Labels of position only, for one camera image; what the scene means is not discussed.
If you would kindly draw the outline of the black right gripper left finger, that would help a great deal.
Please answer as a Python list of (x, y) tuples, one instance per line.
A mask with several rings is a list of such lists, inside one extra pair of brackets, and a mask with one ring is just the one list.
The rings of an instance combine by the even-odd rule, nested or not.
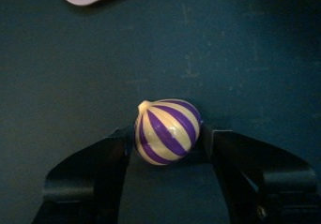
[(48, 172), (30, 224), (117, 224), (132, 150), (132, 128), (68, 156)]

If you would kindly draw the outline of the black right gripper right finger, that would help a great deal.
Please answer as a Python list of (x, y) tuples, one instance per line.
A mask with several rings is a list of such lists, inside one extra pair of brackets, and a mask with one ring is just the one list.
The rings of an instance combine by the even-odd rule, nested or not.
[(202, 126), (200, 143), (226, 200), (230, 224), (321, 224), (311, 165), (282, 148)]

